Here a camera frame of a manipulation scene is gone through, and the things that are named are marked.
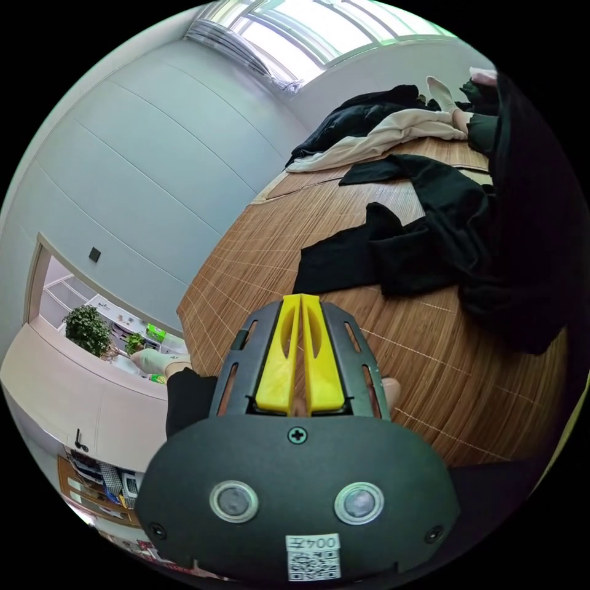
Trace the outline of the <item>person's left hand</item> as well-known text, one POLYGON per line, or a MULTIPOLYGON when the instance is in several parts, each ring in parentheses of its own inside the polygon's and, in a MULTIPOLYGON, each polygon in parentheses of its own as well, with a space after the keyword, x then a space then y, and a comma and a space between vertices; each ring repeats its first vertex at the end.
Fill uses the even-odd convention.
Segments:
POLYGON ((395 411, 400 397, 401 397, 401 386, 400 383, 392 377, 382 378, 383 392, 387 402, 388 413, 392 415, 395 411))

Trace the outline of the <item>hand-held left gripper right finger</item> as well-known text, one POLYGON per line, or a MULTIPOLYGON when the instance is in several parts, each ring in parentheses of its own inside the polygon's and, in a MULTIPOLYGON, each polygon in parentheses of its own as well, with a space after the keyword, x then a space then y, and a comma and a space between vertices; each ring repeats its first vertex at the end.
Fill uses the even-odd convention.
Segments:
POLYGON ((319 297, 301 296, 301 321, 307 412, 339 412, 345 396, 319 297))

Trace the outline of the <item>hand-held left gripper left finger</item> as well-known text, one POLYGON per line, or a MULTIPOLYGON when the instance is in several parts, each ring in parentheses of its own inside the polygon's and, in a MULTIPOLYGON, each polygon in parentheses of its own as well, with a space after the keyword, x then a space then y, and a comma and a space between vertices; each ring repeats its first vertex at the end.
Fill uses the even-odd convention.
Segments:
POLYGON ((292 413, 300 315, 301 295, 284 296, 255 396, 257 408, 262 412, 292 413))

